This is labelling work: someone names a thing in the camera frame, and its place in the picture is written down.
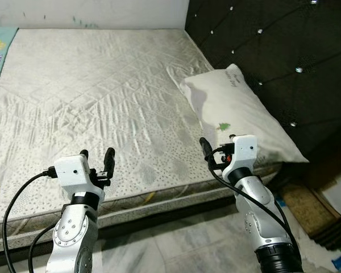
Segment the brown woven mat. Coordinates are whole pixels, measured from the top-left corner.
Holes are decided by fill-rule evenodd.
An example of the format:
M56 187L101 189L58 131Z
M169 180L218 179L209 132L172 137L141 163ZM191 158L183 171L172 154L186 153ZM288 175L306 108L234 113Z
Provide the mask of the brown woven mat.
M310 239L328 250L341 247L341 214L324 196L296 184L285 185L281 195Z

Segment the dark tufted headboard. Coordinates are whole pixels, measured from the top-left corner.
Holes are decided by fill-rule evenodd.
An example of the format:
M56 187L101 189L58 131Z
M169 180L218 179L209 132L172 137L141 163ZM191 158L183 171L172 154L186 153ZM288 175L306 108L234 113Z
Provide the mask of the dark tufted headboard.
M189 0L185 31L213 68L240 68L306 157L272 190L341 151L341 0Z

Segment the white printed pillow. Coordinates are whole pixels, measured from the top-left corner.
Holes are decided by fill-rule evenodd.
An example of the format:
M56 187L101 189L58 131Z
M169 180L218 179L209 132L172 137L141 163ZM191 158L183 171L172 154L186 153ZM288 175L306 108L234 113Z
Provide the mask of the white printed pillow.
M248 86L237 65L189 76L180 81L179 88L212 146L230 143L230 135L251 134L258 139L255 167L308 162Z

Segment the white quilted mattress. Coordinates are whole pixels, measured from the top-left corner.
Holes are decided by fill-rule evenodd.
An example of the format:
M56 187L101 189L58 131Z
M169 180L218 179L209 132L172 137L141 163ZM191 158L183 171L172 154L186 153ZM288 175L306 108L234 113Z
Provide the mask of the white quilted mattress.
M30 177L87 149L115 167L99 216L222 190L200 151L196 113L179 89L211 70L182 30L20 29L0 73L0 239L59 220L69 198Z

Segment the dark bed frame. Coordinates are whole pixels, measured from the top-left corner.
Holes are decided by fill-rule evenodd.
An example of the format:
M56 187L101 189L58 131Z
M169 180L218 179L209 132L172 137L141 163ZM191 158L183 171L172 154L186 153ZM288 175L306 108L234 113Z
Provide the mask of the dark bed frame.
M200 213L219 210L222 207L234 206L235 198L228 195L230 191L223 193L222 190L214 190L205 193L196 193L188 197L176 198L168 202L158 202L152 205L139 207L133 210L109 213L99 218L100 228L98 235L99 240L121 237L131 234L135 231L155 228L167 224L168 222L181 220L182 218L199 215ZM200 197L209 197L209 200L200 202ZM189 205L185 207L173 207L171 205ZM40 226L35 231L23 234L10 235L9 250L10 256L14 262L20 259L28 258L28 249L36 235L43 231L49 224ZM33 257L38 257L51 252L52 244L51 235L45 234L39 239L34 247ZM0 266L7 265L3 244L0 239Z

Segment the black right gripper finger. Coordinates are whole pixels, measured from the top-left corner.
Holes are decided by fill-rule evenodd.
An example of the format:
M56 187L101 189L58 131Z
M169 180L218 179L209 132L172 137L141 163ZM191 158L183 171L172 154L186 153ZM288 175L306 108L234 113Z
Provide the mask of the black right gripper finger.
M214 151L211 148L209 141L207 141L206 138L201 137L199 138L199 143L202 148L204 161L206 161L209 169L213 170L215 168Z

